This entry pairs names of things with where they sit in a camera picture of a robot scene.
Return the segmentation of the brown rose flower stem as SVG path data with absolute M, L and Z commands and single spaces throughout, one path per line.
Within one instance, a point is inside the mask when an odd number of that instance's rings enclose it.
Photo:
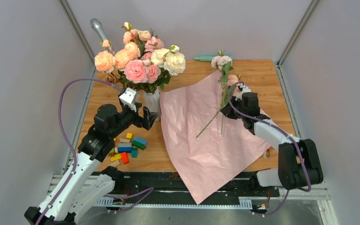
M 109 73 L 109 74 L 106 74 L 105 81 L 115 84 L 115 83 L 119 82 L 119 78 L 118 78 L 118 76 L 116 74 Z

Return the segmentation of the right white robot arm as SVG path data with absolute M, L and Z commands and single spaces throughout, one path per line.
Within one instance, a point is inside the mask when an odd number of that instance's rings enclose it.
M 245 129 L 263 139 L 278 153 L 277 168 L 258 171 L 255 179 L 249 182 L 252 194 L 262 195 L 270 186 L 309 191 L 312 185 L 323 182 L 315 142 L 289 134 L 261 113 L 256 93 L 246 92 L 239 98 L 229 97 L 221 113 L 229 119 L 242 120 Z

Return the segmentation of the white ribbed vase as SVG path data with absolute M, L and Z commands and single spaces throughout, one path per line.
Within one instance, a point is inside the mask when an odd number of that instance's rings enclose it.
M 149 108 L 150 112 L 158 113 L 157 121 L 161 120 L 161 107 L 160 107 L 160 90 L 156 89 L 154 93 L 147 93 L 143 91 L 143 99 L 145 106 Z

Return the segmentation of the purple flower bouquet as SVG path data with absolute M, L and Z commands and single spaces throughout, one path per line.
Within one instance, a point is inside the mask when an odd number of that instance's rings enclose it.
M 218 69 L 220 71 L 221 76 L 218 79 L 218 83 L 221 87 L 221 101 L 219 107 L 211 118 L 211 120 L 205 125 L 205 127 L 200 131 L 200 133 L 196 136 L 198 138 L 206 128 L 211 124 L 211 122 L 217 117 L 220 113 L 221 109 L 223 109 L 229 102 L 228 94 L 233 94 L 234 91 L 230 91 L 230 86 L 239 81 L 240 75 L 232 75 L 229 72 L 233 70 L 233 59 L 226 55 L 224 51 L 218 51 L 218 56 L 214 56 L 211 60 L 211 66 L 213 68 Z

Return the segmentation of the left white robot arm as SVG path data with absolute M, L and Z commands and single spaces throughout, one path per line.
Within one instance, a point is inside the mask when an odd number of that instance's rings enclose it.
M 94 117 L 94 124 L 82 139 L 58 185 L 37 207 L 29 207 L 24 216 L 31 225 L 75 225 L 104 195 L 121 193 L 125 187 L 123 172 L 113 166 L 106 167 L 98 179 L 81 190 L 89 176 L 114 148 L 114 138 L 134 125 L 150 130 L 158 113 L 143 108 L 143 116 L 127 105 L 118 112 L 112 104 L 102 105 Z

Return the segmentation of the pink rose flower stem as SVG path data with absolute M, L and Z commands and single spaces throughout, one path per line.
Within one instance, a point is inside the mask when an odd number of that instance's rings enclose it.
M 132 60 L 125 66 L 124 75 L 126 87 L 155 93 L 161 69 L 157 65 L 146 66 L 142 60 Z

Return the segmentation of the white rose flower stem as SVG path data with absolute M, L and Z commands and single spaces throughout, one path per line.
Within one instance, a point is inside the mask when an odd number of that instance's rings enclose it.
M 151 54 L 152 65 L 158 66 L 159 75 L 153 83 L 155 89 L 164 89 L 170 79 L 184 72 L 186 68 L 186 59 L 184 54 L 180 52 L 177 45 L 171 45 L 169 49 L 161 48 L 154 50 Z

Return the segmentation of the pink wrapping paper sheet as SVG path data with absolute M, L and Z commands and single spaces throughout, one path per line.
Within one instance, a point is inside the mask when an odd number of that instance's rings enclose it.
M 201 204 L 231 179 L 261 159 L 270 145 L 223 118 L 216 71 L 196 84 L 160 95 L 166 150 L 194 202 Z

